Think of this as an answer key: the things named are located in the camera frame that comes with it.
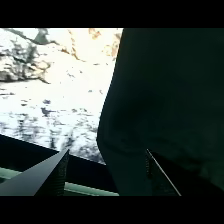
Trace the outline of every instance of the dark green fabric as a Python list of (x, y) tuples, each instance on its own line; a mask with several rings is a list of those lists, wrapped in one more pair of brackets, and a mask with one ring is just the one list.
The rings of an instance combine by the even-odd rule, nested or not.
[(118, 188), (149, 148), (224, 190), (223, 137), (224, 29), (124, 29), (97, 138)]

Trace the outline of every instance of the screen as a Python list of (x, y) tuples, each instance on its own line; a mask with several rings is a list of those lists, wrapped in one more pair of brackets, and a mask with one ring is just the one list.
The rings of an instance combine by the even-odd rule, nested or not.
[(0, 134), (103, 163), (96, 143), (122, 28), (0, 28)]

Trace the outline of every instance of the snowy ground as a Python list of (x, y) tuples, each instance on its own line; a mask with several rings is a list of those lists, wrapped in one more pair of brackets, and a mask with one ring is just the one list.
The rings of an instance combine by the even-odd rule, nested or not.
[(114, 64), (83, 64), (54, 84), (0, 83), (0, 133), (55, 150), (69, 140), (72, 155), (103, 162), (96, 133)]

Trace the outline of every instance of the dark cloth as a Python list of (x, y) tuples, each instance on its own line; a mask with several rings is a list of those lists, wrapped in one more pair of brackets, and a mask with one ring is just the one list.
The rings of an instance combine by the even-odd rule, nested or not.
[(224, 190), (223, 137), (224, 29), (124, 29), (97, 137), (122, 194), (146, 148)]

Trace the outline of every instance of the black fabric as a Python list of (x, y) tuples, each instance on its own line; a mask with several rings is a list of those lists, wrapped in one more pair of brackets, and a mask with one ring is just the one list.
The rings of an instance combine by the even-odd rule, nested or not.
[(124, 29), (97, 137), (121, 194), (146, 148), (224, 189), (223, 134), (224, 29)]

